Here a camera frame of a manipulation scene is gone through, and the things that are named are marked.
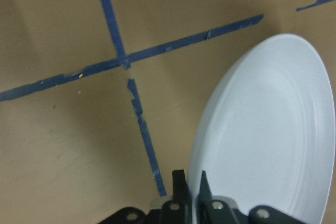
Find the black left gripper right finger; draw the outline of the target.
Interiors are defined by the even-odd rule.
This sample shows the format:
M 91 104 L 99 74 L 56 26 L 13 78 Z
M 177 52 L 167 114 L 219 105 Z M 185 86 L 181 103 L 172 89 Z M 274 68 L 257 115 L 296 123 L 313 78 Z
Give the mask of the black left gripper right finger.
M 202 171 L 198 195 L 199 223 L 250 223 L 249 216 L 243 214 L 236 201 L 225 196 L 212 194 L 206 171 Z

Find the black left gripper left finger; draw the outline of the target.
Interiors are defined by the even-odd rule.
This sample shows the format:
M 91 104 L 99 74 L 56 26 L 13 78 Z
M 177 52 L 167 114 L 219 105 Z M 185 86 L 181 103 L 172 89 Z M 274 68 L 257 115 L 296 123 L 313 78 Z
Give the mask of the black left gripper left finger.
M 172 199 L 161 208 L 160 223 L 192 223 L 192 196 L 182 169 L 172 171 Z

